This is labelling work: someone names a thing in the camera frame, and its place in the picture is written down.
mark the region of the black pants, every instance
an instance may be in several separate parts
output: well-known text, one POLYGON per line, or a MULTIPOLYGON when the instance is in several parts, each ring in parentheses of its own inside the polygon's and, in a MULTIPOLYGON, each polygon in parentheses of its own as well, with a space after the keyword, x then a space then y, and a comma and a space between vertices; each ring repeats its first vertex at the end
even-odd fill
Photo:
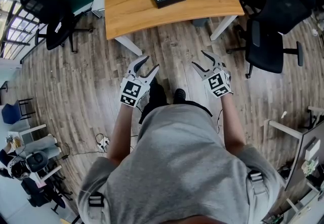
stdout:
MULTIPOLYGON (((177 98, 177 99, 175 99, 173 101, 173 104, 188 104, 188 105, 193 105, 193 106, 202 108, 211 117, 213 116, 206 107, 201 106, 199 103, 194 102, 194 101, 177 98)), ((145 117, 152 110, 154 110, 157 107, 161 107, 161 106, 165 106, 165 105, 169 105, 169 104, 167 103, 167 97, 166 97, 166 94, 164 92, 163 87, 160 84, 158 84, 158 83, 152 84, 151 85, 151 88, 150 88, 150 100, 149 100, 148 104, 143 109, 142 116, 141 116, 141 119, 139 121, 139 124, 142 124, 142 122, 145 119, 145 117)))

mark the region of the laminate flooring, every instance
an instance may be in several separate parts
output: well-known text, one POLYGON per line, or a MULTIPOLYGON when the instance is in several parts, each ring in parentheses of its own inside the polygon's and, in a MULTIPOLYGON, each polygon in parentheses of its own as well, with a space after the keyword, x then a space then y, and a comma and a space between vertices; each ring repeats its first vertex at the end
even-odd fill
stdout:
MULTIPOLYGON (((278 168, 294 158, 297 141, 293 137, 271 127, 264 134, 263 126, 267 119, 275 120, 293 129, 307 119, 309 105, 324 107, 324 51, 318 36, 313 36, 314 26, 309 18, 297 25, 283 37, 286 48, 295 48, 296 41, 304 49, 304 66, 297 65, 297 57, 285 55, 283 72, 273 74, 254 68, 252 77, 247 80, 245 73, 248 63, 244 52, 228 55, 227 48, 244 46, 233 29, 240 23, 243 27, 246 18, 236 19, 216 40, 211 42, 209 35, 217 27, 221 18, 208 21, 206 27, 194 27, 190 21, 178 22, 142 30, 128 37, 141 49, 149 60, 140 72, 146 74, 160 64, 157 74, 164 87, 169 102, 177 88, 187 93, 187 99, 206 106, 217 117, 221 109, 219 99, 212 97, 204 89, 200 76, 191 62, 196 61, 207 68, 211 64, 201 50, 218 54, 232 73, 234 101, 243 124, 248 143, 278 168)), ((107 41, 104 19, 92 14, 83 17, 78 28, 95 27, 93 33, 76 32, 74 45, 78 54, 72 54, 68 41, 64 47, 51 51, 45 42, 36 47, 23 60, 22 68, 8 82, 8 92, 1 92, 4 103, 14 103, 17 99, 34 98, 32 107, 36 114, 29 119, 30 125, 47 124, 46 133, 53 134, 68 153, 64 143, 68 143, 71 156, 59 161, 66 176, 65 185, 76 198, 82 179, 100 153, 78 153, 97 151, 96 135, 103 133, 110 137, 119 108, 119 85, 129 63, 137 58, 135 54, 115 40, 107 41)), ((141 102, 145 105, 147 98, 141 102)), ((140 111, 134 110, 132 135, 137 135, 140 111)), ((286 198, 296 202, 307 191, 306 182, 292 190, 281 192, 271 213, 287 209, 286 198)), ((75 200, 70 203, 76 210, 75 200)))

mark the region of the person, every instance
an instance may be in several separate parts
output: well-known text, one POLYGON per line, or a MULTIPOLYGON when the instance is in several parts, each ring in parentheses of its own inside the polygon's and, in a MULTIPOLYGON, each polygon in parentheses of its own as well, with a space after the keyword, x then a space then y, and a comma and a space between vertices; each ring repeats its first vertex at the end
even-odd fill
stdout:
POLYGON ((152 82, 138 143, 133 108, 122 104, 106 158, 85 176, 77 199, 84 223, 257 223, 279 192, 275 169, 251 145, 231 93, 221 97, 224 143, 210 112, 177 89, 167 104, 152 82))
MULTIPOLYGON (((61 148, 55 145, 57 139, 51 134, 37 141, 20 146, 12 153, 9 153, 12 142, 12 138, 7 138, 7 145, 0 151, 0 162, 6 167, 14 158, 21 157, 22 159, 26 159, 27 156, 34 152, 43 151, 48 158, 55 157, 62 152, 61 148)), ((0 168, 0 175, 7 178, 13 178, 6 168, 0 168)))

